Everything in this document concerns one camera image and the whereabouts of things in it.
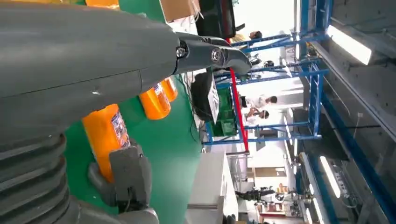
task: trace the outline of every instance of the orange bottle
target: orange bottle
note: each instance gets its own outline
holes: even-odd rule
[[[114,182],[109,154],[131,145],[118,105],[90,113],[83,118],[83,125],[101,174]]]
[[[173,80],[168,77],[161,82],[163,90],[165,91],[166,96],[168,97],[169,102],[172,102],[177,97],[177,89]]]
[[[170,113],[168,97],[160,84],[140,94],[139,98],[146,117],[150,120],[162,119]]]
[[[85,0],[87,6],[120,9],[118,0]]]

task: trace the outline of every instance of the red pole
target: red pole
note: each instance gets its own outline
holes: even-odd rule
[[[240,131],[242,132],[242,140],[243,140],[243,144],[245,146],[245,152],[249,152],[248,137],[247,137],[247,133],[245,132],[245,127],[243,126],[242,113],[240,112],[238,90],[236,89],[236,75],[235,75],[234,70],[231,68],[230,68],[230,73],[231,73],[231,80],[232,80],[231,88],[233,90],[233,96],[235,97],[236,107],[238,108],[238,110],[236,112],[238,115]]]

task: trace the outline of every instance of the bottle label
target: bottle label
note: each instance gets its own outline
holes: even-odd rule
[[[175,84],[173,83],[173,80],[172,80],[170,77],[167,78],[167,80],[168,80],[168,82],[169,82],[170,87],[172,88],[172,90],[175,91],[175,90],[176,90],[176,86],[175,86]]]
[[[160,95],[162,93],[162,86],[158,83],[156,86],[154,86],[154,91],[156,92],[156,95]]]
[[[112,125],[120,146],[122,148],[131,146],[127,127],[125,125],[124,119],[122,119],[120,111],[117,111],[117,113],[112,117]]]

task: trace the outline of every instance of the white table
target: white table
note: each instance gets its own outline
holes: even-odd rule
[[[185,224],[221,224],[223,214],[234,214],[238,220],[238,202],[226,154],[202,154]]]

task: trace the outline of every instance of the white shirt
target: white shirt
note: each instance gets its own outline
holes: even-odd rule
[[[267,97],[265,95],[259,95],[254,97],[245,96],[246,103],[257,108],[259,111],[264,110],[264,107],[267,105],[267,102],[265,102],[266,99]]]
[[[252,127],[252,126],[259,126],[262,118],[260,118],[259,115],[255,115],[255,116],[250,116],[248,118],[245,117],[245,120],[246,120],[245,125]]]

